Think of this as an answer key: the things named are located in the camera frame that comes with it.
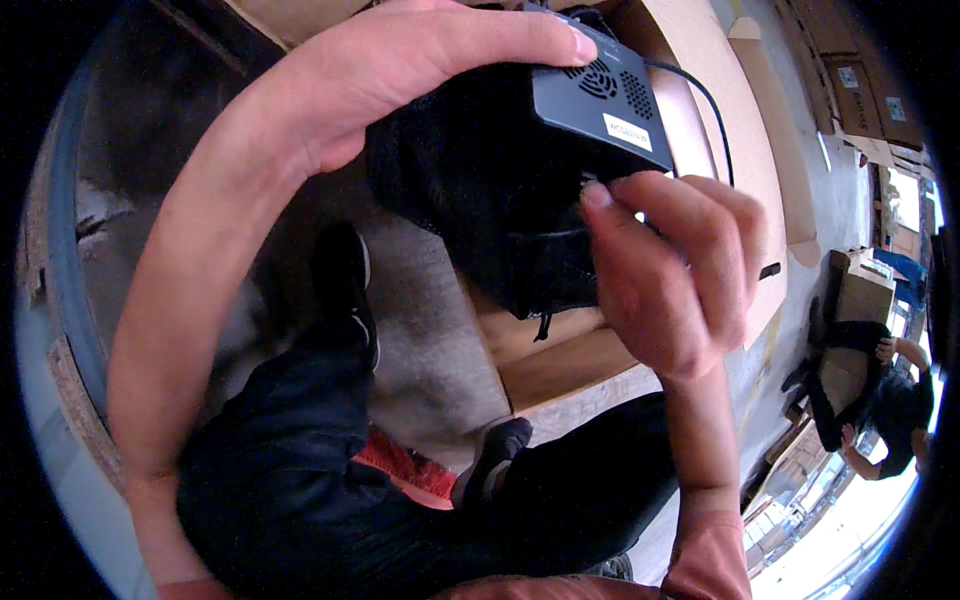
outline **hand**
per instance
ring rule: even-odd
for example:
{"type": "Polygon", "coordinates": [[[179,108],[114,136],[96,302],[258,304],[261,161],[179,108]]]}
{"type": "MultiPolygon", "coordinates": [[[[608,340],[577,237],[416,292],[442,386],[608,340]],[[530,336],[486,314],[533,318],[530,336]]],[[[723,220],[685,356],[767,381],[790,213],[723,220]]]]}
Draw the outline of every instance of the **hand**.
{"type": "Polygon", "coordinates": [[[850,450],[856,444],[856,436],[858,432],[853,425],[845,423],[843,428],[840,430],[840,447],[844,450],[850,450]]]}
{"type": "Polygon", "coordinates": [[[761,267],[757,201],[716,180],[644,172],[609,191],[587,185],[581,213],[600,308],[637,360],[661,378],[688,380],[743,344],[761,267]],[[669,241],[639,223],[638,211],[669,241]]]}
{"type": "Polygon", "coordinates": [[[897,340],[898,338],[883,338],[876,346],[876,358],[884,365],[893,361],[894,354],[897,353],[897,340]]]}
{"type": "Polygon", "coordinates": [[[454,75],[493,62],[583,66],[592,40],[545,13],[395,0],[307,40],[249,88],[289,168],[308,177],[353,160],[364,129],[454,75]]]}

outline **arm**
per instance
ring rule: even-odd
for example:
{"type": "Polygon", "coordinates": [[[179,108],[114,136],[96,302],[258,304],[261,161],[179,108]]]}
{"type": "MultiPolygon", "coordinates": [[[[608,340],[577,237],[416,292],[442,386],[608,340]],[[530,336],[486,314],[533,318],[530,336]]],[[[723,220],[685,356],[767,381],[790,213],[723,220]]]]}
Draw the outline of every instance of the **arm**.
{"type": "Polygon", "coordinates": [[[926,372],[930,368],[930,360],[926,356],[926,350],[921,348],[913,340],[907,338],[894,338],[896,352],[905,358],[911,365],[916,365],[920,372],[926,372]]]}
{"type": "Polygon", "coordinates": [[[738,511],[739,455],[723,365],[693,381],[661,381],[681,514],[738,511]]]}
{"type": "Polygon", "coordinates": [[[739,512],[739,461],[723,357],[744,339],[760,270],[760,205],[715,180],[640,173],[584,190],[600,306],[663,384],[683,521],[739,512]],[[640,225],[644,211],[674,246],[640,225]]]}
{"type": "Polygon", "coordinates": [[[228,304],[300,184],[350,162],[367,125],[456,73],[504,60],[594,58],[588,38],[547,14],[397,0],[313,37],[214,121],[157,215],[108,373],[109,425],[161,597],[210,591],[177,586],[211,577],[177,518],[178,458],[228,304]]]}
{"type": "Polygon", "coordinates": [[[880,465],[874,465],[868,461],[866,457],[856,451],[856,448],[845,446],[843,450],[841,450],[841,455],[843,456],[843,460],[847,461],[847,464],[850,465],[850,468],[852,468],[853,472],[857,475],[868,481],[876,481],[880,478],[880,465]]]}

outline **sneaker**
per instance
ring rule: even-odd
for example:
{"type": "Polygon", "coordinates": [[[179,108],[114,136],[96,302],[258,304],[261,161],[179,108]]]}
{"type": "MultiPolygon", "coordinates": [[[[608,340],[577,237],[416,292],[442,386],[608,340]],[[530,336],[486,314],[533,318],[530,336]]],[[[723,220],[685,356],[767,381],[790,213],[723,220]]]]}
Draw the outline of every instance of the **sneaker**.
{"type": "Polygon", "coordinates": [[[814,296],[810,301],[810,329],[806,332],[806,340],[811,346],[820,346],[827,335],[827,324],[824,323],[824,316],[820,312],[820,297],[814,296]]]}
{"type": "Polygon", "coordinates": [[[527,447],[534,426],[523,417],[494,424],[480,436],[483,441],[473,466],[457,477],[450,499],[454,508],[477,506],[493,500],[497,477],[510,466],[516,454],[527,447]]]}
{"type": "Polygon", "coordinates": [[[803,383],[806,377],[813,371],[813,361],[809,358],[805,358],[803,362],[800,363],[800,366],[793,370],[792,373],[786,376],[786,379],[783,380],[783,385],[780,386],[780,391],[786,394],[790,388],[803,383]]]}
{"type": "Polygon", "coordinates": [[[349,315],[363,329],[372,369],[380,362],[376,322],[367,304],[370,251],[350,223],[336,223],[317,236],[310,259],[313,293],[321,319],[349,315]]]}
{"type": "Polygon", "coordinates": [[[634,580],[634,566],[630,562],[630,557],[621,554],[606,561],[603,563],[600,576],[632,582],[634,580]]]}

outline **blue jeans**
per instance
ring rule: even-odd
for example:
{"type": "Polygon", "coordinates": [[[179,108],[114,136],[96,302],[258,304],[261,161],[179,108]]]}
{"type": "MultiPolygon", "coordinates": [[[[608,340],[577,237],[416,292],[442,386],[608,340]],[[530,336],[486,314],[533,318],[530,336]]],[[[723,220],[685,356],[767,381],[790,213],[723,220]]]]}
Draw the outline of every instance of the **blue jeans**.
{"type": "Polygon", "coordinates": [[[250,598],[426,598],[495,574],[583,572],[632,547],[677,484],[662,394],[521,450],[490,506],[439,511],[350,460],[372,382],[352,320],[259,366],[189,443],[178,515],[250,598]]]}
{"type": "Polygon", "coordinates": [[[874,248],[874,258],[880,262],[886,263],[906,277],[897,279],[897,291],[894,292],[894,298],[902,300],[913,306],[923,306],[926,302],[926,269],[916,260],[903,254],[890,252],[879,248],[874,248]]]}

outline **label on box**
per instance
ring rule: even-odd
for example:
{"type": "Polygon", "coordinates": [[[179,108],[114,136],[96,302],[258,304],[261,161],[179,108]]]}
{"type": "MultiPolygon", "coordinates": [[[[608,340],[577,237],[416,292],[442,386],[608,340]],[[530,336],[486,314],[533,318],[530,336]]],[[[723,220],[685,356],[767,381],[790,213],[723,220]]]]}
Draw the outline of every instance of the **label on box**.
{"type": "Polygon", "coordinates": [[[647,152],[654,151],[653,144],[650,143],[650,133],[642,127],[638,127],[623,119],[618,119],[606,112],[603,113],[603,120],[607,124],[607,133],[612,137],[630,142],[647,152]]]}
{"type": "Polygon", "coordinates": [[[887,108],[890,109],[890,118],[894,121],[906,121],[906,113],[903,112],[903,102],[900,98],[887,96],[887,108]]]}
{"type": "Polygon", "coordinates": [[[853,67],[841,66],[837,68],[837,73],[840,75],[840,83],[844,87],[860,87],[856,82],[856,73],[853,72],[853,67]]]}

